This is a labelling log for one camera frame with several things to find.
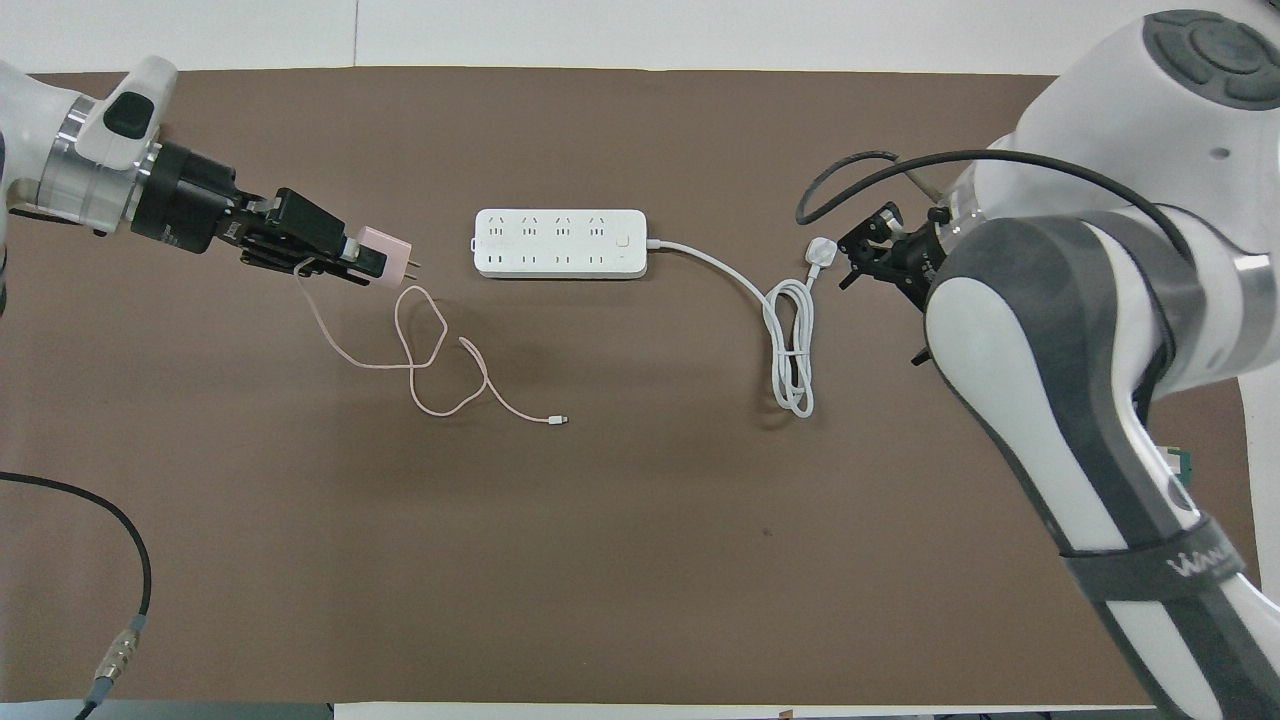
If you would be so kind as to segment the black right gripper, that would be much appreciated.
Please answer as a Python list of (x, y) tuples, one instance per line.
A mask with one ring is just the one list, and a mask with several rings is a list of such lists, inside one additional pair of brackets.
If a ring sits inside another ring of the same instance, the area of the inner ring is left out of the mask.
[(906, 233), (899, 205), (886, 202), (838, 241), (838, 250), (846, 256), (874, 256), (884, 250), (879, 261), (874, 258), (850, 258), (850, 269), (840, 288), (847, 290), (864, 277), (887, 282), (916, 310), (924, 311), (937, 272), (946, 259), (940, 242), (937, 220), (941, 218), (928, 215), (920, 228)]

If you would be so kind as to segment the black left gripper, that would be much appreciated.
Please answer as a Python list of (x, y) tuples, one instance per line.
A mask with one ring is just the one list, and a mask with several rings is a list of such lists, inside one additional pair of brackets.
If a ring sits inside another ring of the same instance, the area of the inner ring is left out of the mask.
[[(248, 210), (248, 205), (261, 199), (236, 187), (234, 168), (177, 142), (163, 143), (150, 174), (141, 182), (131, 232), (193, 254), (206, 252), (214, 240), (223, 240), (242, 249), (239, 259), (246, 265), (301, 278), (332, 275), (369, 286), (381, 275), (387, 258), (378, 251), (361, 250), (358, 260), (351, 263), (252, 250), (238, 231), (225, 237), (237, 222), (251, 229), (260, 227), (261, 215)], [(268, 227), (314, 251), (346, 249), (344, 222), (292, 188), (276, 191), (268, 210)]]

